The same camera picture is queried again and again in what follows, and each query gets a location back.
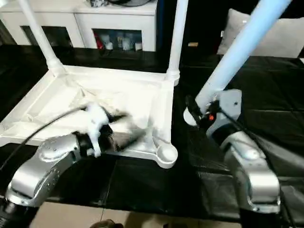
black cable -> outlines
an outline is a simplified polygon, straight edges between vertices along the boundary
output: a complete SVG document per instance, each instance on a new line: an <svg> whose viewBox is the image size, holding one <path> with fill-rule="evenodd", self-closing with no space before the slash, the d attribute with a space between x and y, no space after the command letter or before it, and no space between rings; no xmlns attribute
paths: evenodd
<svg viewBox="0 0 304 228"><path fill-rule="evenodd" d="M219 108L218 111L220 113L223 113L227 117L227 119L229 119L237 128L239 128L240 130L242 130L245 134L247 134L257 144L257 146L264 152L265 157L266 157L266 161L267 161L270 169L276 174L276 170L274 168L274 165L273 165L273 163L271 162L271 160L269 158L270 152L260 143L259 139L251 131L249 131L248 129L246 129L242 124L240 124L238 121L234 120L223 109ZM296 228L294 218L292 217L291 212L289 210L289 207L287 205L286 197L284 195L284 192L282 191L281 185L280 185L280 195L281 195L281 202L282 202L282 205L284 206L284 208L286 210L288 220L289 220L291 226L293 228Z"/></svg>
<svg viewBox="0 0 304 228"><path fill-rule="evenodd" d="M126 5L128 4L130 1L132 0L108 0L109 3L111 4L114 4L114 5L119 5L119 6L124 6L124 7L138 7L138 6L143 6L145 4L147 4L148 2L152 1L152 0L148 0L148 1L145 1L144 3L142 4L139 4L139 5Z"/></svg>
<svg viewBox="0 0 304 228"><path fill-rule="evenodd" d="M43 129L45 129L46 127L50 126L52 123L56 122L57 120L70 115L74 112L77 112L79 110L83 110L86 106L81 106L78 108L74 108L70 111L67 111L66 113L61 114L60 116L56 117L54 120L52 120L51 122L43 125L42 127L38 128L34 133L32 133L29 137L27 137L21 144L19 144L19 146L9 155L9 157L4 161L4 163L1 165L0 167L0 172L2 171L3 167L7 164L7 162L18 152L18 150L20 150L20 148L22 146L24 146L33 136L35 136L38 132L42 131Z"/></svg>

floor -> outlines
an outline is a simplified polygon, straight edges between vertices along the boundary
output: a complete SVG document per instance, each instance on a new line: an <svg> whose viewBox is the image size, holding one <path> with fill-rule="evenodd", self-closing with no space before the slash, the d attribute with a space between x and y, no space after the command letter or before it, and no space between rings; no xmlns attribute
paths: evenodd
<svg viewBox="0 0 304 228"><path fill-rule="evenodd" d="M164 224L186 224L188 228L240 228L239 224L176 218L165 215L44 203L30 228L89 228L95 222L111 219L125 228L162 228Z"/></svg>

table surface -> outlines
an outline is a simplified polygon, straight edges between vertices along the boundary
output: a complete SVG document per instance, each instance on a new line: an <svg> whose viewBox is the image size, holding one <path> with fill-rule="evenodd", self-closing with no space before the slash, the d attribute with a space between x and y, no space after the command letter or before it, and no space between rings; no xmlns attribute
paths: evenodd
<svg viewBox="0 0 304 228"><path fill-rule="evenodd" d="M97 49L56 48L65 65L166 72L165 55L122 53ZM49 201L174 216L238 220L232 176L223 153L203 131L185 124L185 96L196 95L221 56L183 56L180 83L174 89L172 144L179 152L171 169L155 162L105 155L86 159L67 170ZM0 47L0 120L46 73L37 47ZM299 59L251 57L228 88L242 90L239 121L254 133L275 142L270 157L298 224L304 224L304 64ZM0 164L16 148L0 148ZM14 171L36 147L25 146L2 170L0 194Z"/></svg>

white cabinet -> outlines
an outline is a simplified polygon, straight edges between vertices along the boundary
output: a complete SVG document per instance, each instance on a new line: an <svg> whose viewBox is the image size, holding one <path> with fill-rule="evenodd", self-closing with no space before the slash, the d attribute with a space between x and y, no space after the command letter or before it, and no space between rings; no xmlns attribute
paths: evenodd
<svg viewBox="0 0 304 228"><path fill-rule="evenodd" d="M83 48L81 35L74 14L72 13L36 13L39 24L44 29L51 44L56 42L71 44ZM19 45L35 44L29 24L22 12L2 12L0 18Z"/></svg>
<svg viewBox="0 0 304 228"><path fill-rule="evenodd" d="M144 51L155 51L155 18L151 16L114 14L76 14L85 47L97 48L96 35L115 30L116 33L139 32Z"/></svg>
<svg viewBox="0 0 304 228"><path fill-rule="evenodd" d="M98 48L98 43L104 42L102 38L111 37L115 49L122 48L117 42L127 36L133 50L135 44L144 51L156 50L157 0L139 7L108 5L99 8L90 7L84 0L29 1L52 45L69 43L75 48ZM0 19L17 44L35 44L17 1L0 9Z"/></svg>

black cloth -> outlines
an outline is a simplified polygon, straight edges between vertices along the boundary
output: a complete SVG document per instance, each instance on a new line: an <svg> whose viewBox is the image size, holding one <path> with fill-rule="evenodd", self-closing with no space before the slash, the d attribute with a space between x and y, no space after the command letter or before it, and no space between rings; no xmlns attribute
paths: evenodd
<svg viewBox="0 0 304 228"><path fill-rule="evenodd" d="M168 60L149 52L122 53L95 49L56 49L66 65L149 72L166 71ZM223 153L203 131L182 117L185 96L196 95L221 56L183 56L180 83L174 89L172 144L179 157L168 170L155 162L110 155L86 159L68 169L49 201L160 213L174 216L238 221L232 176ZM0 120L46 73L37 47L0 47ZM292 215L304 224L304 65L299 59L251 57L228 88L242 90L240 121L267 142ZM0 148L0 165L16 148ZM14 171L35 152L25 146L0 173L0 194Z"/></svg>

